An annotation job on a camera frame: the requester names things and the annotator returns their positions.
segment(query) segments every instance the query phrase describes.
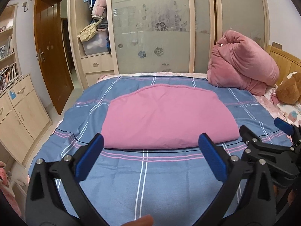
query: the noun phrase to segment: wooden headboard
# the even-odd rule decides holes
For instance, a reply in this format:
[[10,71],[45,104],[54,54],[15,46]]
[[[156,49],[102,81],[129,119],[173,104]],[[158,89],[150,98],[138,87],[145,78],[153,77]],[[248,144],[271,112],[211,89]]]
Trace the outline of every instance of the wooden headboard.
[[292,72],[301,73],[301,60],[285,51],[282,51],[276,47],[270,45],[267,46],[267,53],[276,61],[279,67],[279,79],[276,82],[278,86],[282,80]]

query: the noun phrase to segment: transparent storage bin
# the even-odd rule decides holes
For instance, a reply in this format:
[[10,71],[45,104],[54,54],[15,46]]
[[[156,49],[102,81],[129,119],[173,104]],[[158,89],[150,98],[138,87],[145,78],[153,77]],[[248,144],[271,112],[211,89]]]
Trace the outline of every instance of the transparent storage bin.
[[107,48],[109,33],[108,31],[97,31],[95,36],[93,36],[88,41],[83,41],[82,45],[85,50],[86,55],[103,53],[109,51]]

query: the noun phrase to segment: human hand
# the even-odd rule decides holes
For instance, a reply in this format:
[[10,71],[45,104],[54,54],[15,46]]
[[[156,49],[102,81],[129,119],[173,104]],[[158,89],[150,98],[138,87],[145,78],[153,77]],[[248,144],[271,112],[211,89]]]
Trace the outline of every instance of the human hand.
[[154,224],[154,219],[151,215],[143,216],[136,221],[131,221],[122,226],[152,226]]

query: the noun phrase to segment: pink puffer jacket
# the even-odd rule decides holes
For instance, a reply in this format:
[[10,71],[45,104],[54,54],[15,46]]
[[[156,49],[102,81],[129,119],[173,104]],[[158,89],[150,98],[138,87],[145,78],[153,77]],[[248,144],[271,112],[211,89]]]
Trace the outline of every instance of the pink puffer jacket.
[[226,31],[216,42],[208,64],[207,78],[219,87],[235,87],[262,96],[276,83],[279,68],[273,58],[252,39]]
[[92,10],[93,19],[101,19],[106,9],[106,0],[96,0]]

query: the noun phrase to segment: blue bed sheet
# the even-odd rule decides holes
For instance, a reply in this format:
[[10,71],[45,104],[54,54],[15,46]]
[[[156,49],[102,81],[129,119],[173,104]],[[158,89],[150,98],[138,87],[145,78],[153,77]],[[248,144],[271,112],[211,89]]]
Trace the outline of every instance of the blue bed sheet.
[[[248,91],[214,87],[206,79],[181,76],[122,76],[101,81],[83,92],[74,106],[66,111],[58,128],[72,132],[79,141],[88,143],[96,133],[101,133],[111,100],[158,83],[214,91],[239,127],[246,125],[258,136],[263,135],[264,142],[291,145],[282,131],[269,134],[278,130],[274,119]],[[68,132],[57,129],[50,136],[34,158],[29,174],[38,158],[46,162],[57,161],[85,145]],[[237,143],[239,141],[241,138],[221,145],[229,154],[240,157],[246,145]],[[57,180],[56,184],[66,209],[76,215],[61,181]],[[143,152],[104,149],[88,178],[80,185],[109,225],[121,225],[151,214],[155,225],[190,226],[212,202],[222,183],[215,179],[198,148]],[[227,215],[234,212],[244,185],[245,181],[242,181]]]

